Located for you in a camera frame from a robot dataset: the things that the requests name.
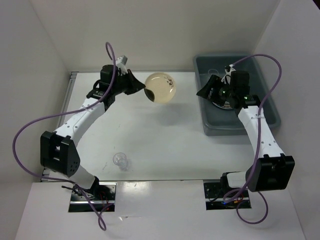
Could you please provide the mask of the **beige dish with dark spot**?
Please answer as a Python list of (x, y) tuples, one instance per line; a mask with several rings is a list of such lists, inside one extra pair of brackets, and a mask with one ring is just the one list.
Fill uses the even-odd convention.
[(144, 93), (154, 103), (167, 104), (176, 94), (177, 85), (173, 77), (165, 72), (155, 72), (145, 80)]

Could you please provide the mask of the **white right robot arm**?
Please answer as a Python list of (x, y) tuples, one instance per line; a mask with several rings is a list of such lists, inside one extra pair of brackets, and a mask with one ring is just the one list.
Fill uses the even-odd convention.
[[(196, 95), (216, 105), (229, 103), (242, 123), (254, 151), (251, 167), (245, 172), (228, 172), (219, 184), (223, 200), (229, 203), (242, 192), (278, 191), (287, 188), (295, 167), (293, 156), (287, 155), (276, 142), (265, 118), (263, 100), (250, 93), (247, 71), (231, 68), (225, 77), (212, 74), (205, 84), (197, 85)], [(243, 177), (236, 185), (232, 177)]]

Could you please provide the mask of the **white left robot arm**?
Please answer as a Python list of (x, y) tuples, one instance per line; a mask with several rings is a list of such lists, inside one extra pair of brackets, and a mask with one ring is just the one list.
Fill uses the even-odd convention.
[(100, 185), (98, 177), (81, 166), (77, 145), (90, 126), (115, 102), (117, 95), (135, 94), (145, 87), (131, 70), (123, 71), (113, 65), (103, 66), (100, 78), (86, 95), (81, 108), (64, 125), (41, 135), (40, 164), (78, 185), (78, 193), (89, 200), (107, 193), (107, 187)]

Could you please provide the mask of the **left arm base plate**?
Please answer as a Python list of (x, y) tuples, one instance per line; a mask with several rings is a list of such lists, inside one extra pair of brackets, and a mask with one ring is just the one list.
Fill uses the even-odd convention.
[[(87, 197), (90, 199), (91, 204), (98, 212), (100, 212), (103, 208), (106, 208), (106, 212), (114, 212), (117, 183), (102, 181), (100, 185), (107, 188), (107, 190), (103, 190), (102, 193), (99, 193), (98, 197), (93, 197), (89, 194), (87, 194)], [(93, 212), (93, 210), (85, 197), (79, 192), (78, 189), (76, 189), (75, 192), (71, 192), (68, 212), (88, 213)]]

